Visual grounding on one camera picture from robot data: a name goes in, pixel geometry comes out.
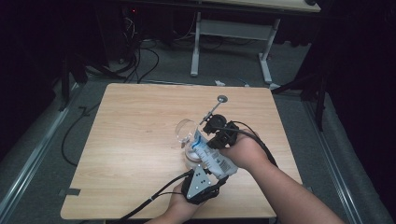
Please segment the person's arm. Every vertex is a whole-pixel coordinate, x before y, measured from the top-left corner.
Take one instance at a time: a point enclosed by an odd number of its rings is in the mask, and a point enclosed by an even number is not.
[[[282,224],[344,223],[315,195],[269,162],[250,137],[238,134],[236,144],[220,153],[253,176]]]
[[[181,186],[182,183],[177,185],[174,188],[174,192],[181,193]],[[202,204],[204,203],[199,205],[188,203],[183,195],[172,194],[166,211],[162,215],[146,222],[146,224],[181,224],[190,220]]]

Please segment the gray carpet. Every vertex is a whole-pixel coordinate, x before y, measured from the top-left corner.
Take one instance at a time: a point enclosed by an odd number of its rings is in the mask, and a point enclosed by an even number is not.
[[[144,44],[146,47],[153,45],[153,42]],[[261,49],[260,46],[262,46],[260,42],[243,46],[228,43],[219,48],[213,43],[204,44],[201,51],[200,74],[198,77],[190,77],[191,46],[173,45],[168,47],[158,44],[152,50],[159,54],[160,62],[144,78],[144,82],[160,80],[215,85],[215,80],[220,80],[227,86],[244,86],[245,83],[240,80],[243,79],[250,86],[267,87],[268,85],[262,80],[262,71],[258,63],[257,54]],[[294,49],[287,44],[273,46],[271,60],[268,63],[276,84],[285,84],[294,79],[294,74],[296,74],[308,48]],[[141,64],[137,69],[137,74],[142,76],[155,63],[155,54],[142,49]],[[45,159],[21,197],[8,223],[79,223],[77,220],[62,220],[60,217],[64,197],[59,196],[59,192],[61,189],[69,187],[75,171],[72,165],[63,160],[61,145],[68,128],[81,116],[83,109],[80,107],[90,108],[99,103],[106,85],[111,82],[116,81],[107,77],[90,77],[90,81],[82,88],[76,101],[70,105],[70,111],[55,134]],[[275,95],[275,100],[304,185],[311,188],[336,214],[348,222],[346,212],[320,151],[315,127],[311,124],[303,103],[291,91]],[[58,113],[60,102],[58,97],[0,164],[1,197],[7,194],[9,187],[40,137],[50,126],[53,116]],[[377,199],[369,178],[361,168],[345,131],[336,117],[331,101],[326,101],[326,107],[324,133],[360,209],[363,223],[392,223],[389,214]],[[94,109],[88,117],[81,119],[68,134],[64,151],[70,161],[78,162],[95,112]]]

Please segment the white label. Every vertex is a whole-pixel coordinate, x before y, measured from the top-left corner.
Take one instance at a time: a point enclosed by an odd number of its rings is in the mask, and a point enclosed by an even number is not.
[[[217,179],[236,173],[238,167],[230,159],[221,155],[217,149],[209,147],[206,144],[207,140],[198,130],[195,132],[194,139],[191,148]]]

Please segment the person's hand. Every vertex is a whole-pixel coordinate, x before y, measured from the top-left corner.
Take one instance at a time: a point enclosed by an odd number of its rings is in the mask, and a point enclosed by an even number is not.
[[[173,192],[181,193],[182,184],[183,182],[175,186]],[[204,203],[200,203],[196,205],[193,203],[188,203],[182,194],[172,194],[166,211],[159,217],[156,217],[147,223],[181,224],[190,220],[198,208],[200,208],[203,204]]]
[[[243,131],[253,134],[251,130]],[[260,145],[243,133],[237,135],[236,142],[232,147],[220,149],[219,152],[230,158],[238,167],[248,171],[256,164],[268,161],[267,155]]]

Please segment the wooden table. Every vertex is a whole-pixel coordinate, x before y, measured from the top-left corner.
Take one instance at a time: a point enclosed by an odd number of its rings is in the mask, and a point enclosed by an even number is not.
[[[186,172],[175,128],[182,119],[199,122],[221,94],[229,100],[215,114],[249,125],[272,151],[279,168],[302,183],[268,89],[110,84],[70,186],[80,193],[66,196],[62,217],[122,217]],[[167,208],[169,197],[159,197],[134,218],[158,216]],[[274,216],[256,182],[239,169],[195,217]]]

